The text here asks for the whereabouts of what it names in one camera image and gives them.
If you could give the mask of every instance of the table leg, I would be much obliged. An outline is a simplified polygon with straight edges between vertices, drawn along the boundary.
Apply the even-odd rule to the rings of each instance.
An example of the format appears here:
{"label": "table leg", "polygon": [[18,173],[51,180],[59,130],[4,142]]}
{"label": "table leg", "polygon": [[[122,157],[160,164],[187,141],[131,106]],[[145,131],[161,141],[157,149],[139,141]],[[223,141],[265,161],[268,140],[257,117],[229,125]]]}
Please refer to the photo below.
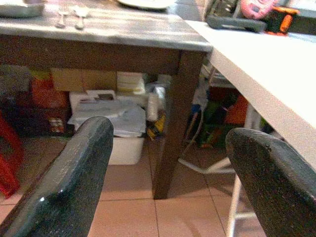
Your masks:
{"label": "table leg", "polygon": [[164,147],[156,166],[153,183],[154,199],[167,198],[173,171],[181,153],[181,141],[204,56],[203,52],[181,53],[178,74],[173,77],[171,85],[170,95],[173,102]]}

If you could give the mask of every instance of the table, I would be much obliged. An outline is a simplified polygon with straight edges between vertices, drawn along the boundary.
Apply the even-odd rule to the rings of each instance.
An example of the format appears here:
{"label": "table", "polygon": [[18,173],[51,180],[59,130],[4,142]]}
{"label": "table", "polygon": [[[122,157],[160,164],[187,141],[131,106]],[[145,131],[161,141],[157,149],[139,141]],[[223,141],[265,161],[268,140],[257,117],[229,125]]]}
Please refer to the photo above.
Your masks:
{"label": "table", "polygon": [[214,30],[187,21],[213,45],[211,64],[316,170],[315,38]]}
{"label": "table", "polygon": [[210,43],[177,15],[107,9],[105,1],[72,0],[91,8],[85,29],[74,28],[74,15],[57,29],[55,2],[46,4],[41,17],[0,20],[0,63],[172,75],[172,110],[153,183],[154,198],[166,198]]}

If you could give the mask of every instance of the cardboard box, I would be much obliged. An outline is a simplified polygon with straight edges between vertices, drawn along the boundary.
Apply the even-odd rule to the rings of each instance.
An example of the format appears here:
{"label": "cardboard box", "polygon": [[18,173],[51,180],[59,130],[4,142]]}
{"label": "cardboard box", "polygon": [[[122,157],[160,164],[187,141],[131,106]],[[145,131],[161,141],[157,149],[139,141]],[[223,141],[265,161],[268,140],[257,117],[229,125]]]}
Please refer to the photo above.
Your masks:
{"label": "cardboard box", "polygon": [[81,69],[51,69],[54,87],[60,91],[116,90],[116,72]]}

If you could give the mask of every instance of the white tabletop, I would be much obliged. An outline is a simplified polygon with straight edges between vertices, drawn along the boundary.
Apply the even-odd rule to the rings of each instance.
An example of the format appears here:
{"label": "white tabletop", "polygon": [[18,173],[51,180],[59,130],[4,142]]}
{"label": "white tabletop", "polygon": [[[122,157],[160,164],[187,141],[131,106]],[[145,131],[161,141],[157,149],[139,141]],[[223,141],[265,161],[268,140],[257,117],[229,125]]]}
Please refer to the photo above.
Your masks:
{"label": "white tabletop", "polygon": [[316,43],[187,23],[213,45],[212,65],[316,170]]}

